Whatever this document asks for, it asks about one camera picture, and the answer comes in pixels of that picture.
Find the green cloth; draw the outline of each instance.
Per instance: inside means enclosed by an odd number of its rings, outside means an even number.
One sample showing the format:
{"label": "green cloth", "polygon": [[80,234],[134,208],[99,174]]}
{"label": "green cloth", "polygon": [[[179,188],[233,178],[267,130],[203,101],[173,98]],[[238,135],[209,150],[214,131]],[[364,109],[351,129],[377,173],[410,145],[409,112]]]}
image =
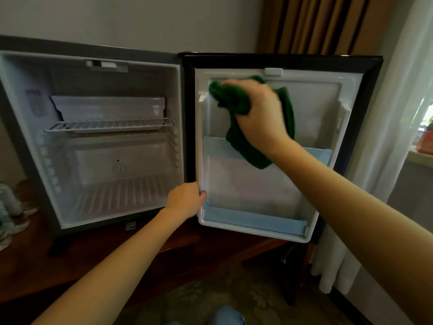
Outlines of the green cloth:
{"label": "green cloth", "polygon": [[[252,76],[249,79],[256,80],[261,84],[266,83],[266,81],[258,75]],[[264,169],[271,165],[272,161],[259,150],[251,146],[247,141],[236,121],[235,114],[246,115],[251,109],[249,98],[242,88],[231,85],[222,86],[218,81],[214,81],[209,85],[209,92],[218,101],[218,107],[227,108],[230,112],[231,126],[227,131],[226,140],[256,168]],[[286,87],[275,89],[274,92],[280,98],[287,133],[294,139],[295,118],[289,99],[289,92]]]}

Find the right hand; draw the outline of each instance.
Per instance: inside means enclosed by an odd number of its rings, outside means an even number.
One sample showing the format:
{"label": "right hand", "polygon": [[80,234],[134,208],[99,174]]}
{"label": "right hand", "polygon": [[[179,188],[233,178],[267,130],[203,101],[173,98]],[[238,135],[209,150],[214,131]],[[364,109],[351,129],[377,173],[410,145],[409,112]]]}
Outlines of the right hand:
{"label": "right hand", "polygon": [[236,120],[248,142],[266,156],[281,141],[290,139],[284,125],[283,111],[278,96],[267,84],[255,80],[226,80],[223,85],[242,88],[251,102],[247,115],[236,115]]}

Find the ridged fridge floor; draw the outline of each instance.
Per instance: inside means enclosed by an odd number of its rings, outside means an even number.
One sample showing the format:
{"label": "ridged fridge floor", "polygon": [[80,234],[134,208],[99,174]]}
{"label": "ridged fridge floor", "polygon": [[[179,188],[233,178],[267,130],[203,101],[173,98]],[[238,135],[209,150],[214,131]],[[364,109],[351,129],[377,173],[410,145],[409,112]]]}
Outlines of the ridged fridge floor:
{"label": "ridged fridge floor", "polygon": [[71,220],[111,218],[162,207],[168,192],[177,184],[175,179],[174,175],[159,174],[87,186],[77,199]]}

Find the black fridge door frame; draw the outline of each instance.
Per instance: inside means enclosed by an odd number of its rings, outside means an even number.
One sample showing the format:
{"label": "black fridge door frame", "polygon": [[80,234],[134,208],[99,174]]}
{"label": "black fridge door frame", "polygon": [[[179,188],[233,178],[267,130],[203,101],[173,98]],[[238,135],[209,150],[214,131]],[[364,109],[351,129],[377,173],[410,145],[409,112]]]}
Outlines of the black fridge door frame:
{"label": "black fridge door frame", "polygon": [[[0,51],[181,65],[181,58],[178,54],[4,35],[0,35]],[[62,229],[2,84],[0,84],[0,115],[24,168],[24,172],[35,186],[38,202],[43,210],[44,216],[48,220],[48,223],[54,230],[56,236],[72,234],[108,224],[135,220],[142,216],[154,216],[161,209],[158,208],[133,213],[122,217]]]}
{"label": "black fridge door frame", "polygon": [[[196,181],[195,158],[195,69],[196,68],[239,68],[264,69],[267,67],[288,70],[317,70],[363,74],[350,115],[349,123],[334,165],[334,170],[345,175],[349,159],[358,138],[370,98],[376,85],[382,56],[336,56],[300,54],[180,54],[184,71],[184,127],[187,159],[187,182]],[[311,242],[317,242],[325,226],[319,217]]]}

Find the brown curtain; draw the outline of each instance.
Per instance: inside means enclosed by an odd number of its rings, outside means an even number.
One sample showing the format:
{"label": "brown curtain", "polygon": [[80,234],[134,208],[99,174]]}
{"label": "brown curtain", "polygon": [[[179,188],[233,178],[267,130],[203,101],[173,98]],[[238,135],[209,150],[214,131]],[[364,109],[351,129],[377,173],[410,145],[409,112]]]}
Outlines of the brown curtain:
{"label": "brown curtain", "polygon": [[397,0],[264,0],[259,53],[376,54]]}

